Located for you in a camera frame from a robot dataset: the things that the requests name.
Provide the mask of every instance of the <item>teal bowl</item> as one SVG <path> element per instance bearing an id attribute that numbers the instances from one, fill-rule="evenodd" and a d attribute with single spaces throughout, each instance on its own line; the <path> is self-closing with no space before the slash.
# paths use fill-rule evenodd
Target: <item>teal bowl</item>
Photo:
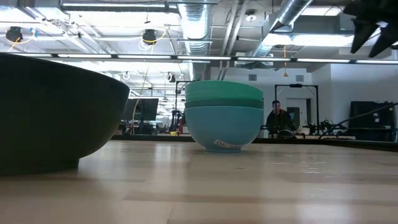
<path id="1" fill-rule="evenodd" d="M 208 152 L 241 152 L 255 140 L 264 110 L 240 106 L 202 106 L 185 109 L 192 138 Z"/>
<path id="2" fill-rule="evenodd" d="M 207 80 L 186 85 L 185 99 L 187 102 L 198 100 L 262 100 L 263 92 L 251 85 L 236 82 Z"/>
<path id="3" fill-rule="evenodd" d="M 199 100 L 185 103 L 185 109 L 199 106 L 243 106 L 250 108 L 264 108 L 262 100 L 242 100 L 242 99 L 223 99 L 223 100 Z"/>

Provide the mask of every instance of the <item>air duct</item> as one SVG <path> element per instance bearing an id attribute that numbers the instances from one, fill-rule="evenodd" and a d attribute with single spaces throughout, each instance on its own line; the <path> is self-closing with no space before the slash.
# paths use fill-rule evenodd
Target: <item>air duct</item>
<path id="1" fill-rule="evenodd" d="M 251 57 L 265 57 L 273 46 L 264 44 L 269 32 L 283 26 L 291 25 L 303 13 L 305 8 L 311 4 L 312 0 L 284 0 L 280 10 L 267 16 L 264 21 L 263 33 L 266 35 L 264 40 L 256 47 L 250 55 Z"/>
<path id="2" fill-rule="evenodd" d="M 181 14 L 181 24 L 184 39 L 195 41 L 185 42 L 185 48 L 189 55 L 207 55 L 209 49 L 208 42 L 196 40 L 206 40 L 208 38 L 210 7 L 207 4 L 181 4 L 178 5 Z M 209 63 L 191 63 L 190 75 L 192 80 L 201 80 L 205 76 Z"/>

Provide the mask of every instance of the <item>table surface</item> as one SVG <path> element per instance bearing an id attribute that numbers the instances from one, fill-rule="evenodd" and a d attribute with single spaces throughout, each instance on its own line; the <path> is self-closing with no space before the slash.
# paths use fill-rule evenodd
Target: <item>table surface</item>
<path id="1" fill-rule="evenodd" d="M 110 141 L 79 170 L 0 177 L 0 223 L 398 223 L 398 154 Z"/>

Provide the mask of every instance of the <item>label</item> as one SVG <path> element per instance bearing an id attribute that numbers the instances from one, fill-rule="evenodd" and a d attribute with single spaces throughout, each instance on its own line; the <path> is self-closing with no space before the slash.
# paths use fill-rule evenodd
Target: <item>label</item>
<path id="1" fill-rule="evenodd" d="M 223 141 L 218 140 L 218 139 L 214 142 L 214 144 L 216 144 L 217 146 L 228 148 L 228 149 L 240 149 L 240 148 L 242 148 L 242 145 L 228 144 L 228 143 L 223 142 Z"/>

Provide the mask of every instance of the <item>man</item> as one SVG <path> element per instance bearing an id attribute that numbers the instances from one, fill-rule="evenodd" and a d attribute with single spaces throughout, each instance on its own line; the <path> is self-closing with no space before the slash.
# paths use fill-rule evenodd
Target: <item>man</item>
<path id="1" fill-rule="evenodd" d="M 292 118 L 286 111 L 280 109 L 279 101 L 273 101 L 272 107 L 273 110 L 269 113 L 266 124 L 268 134 L 278 134 L 278 131 L 283 129 L 296 133 L 296 128 L 293 124 Z"/>

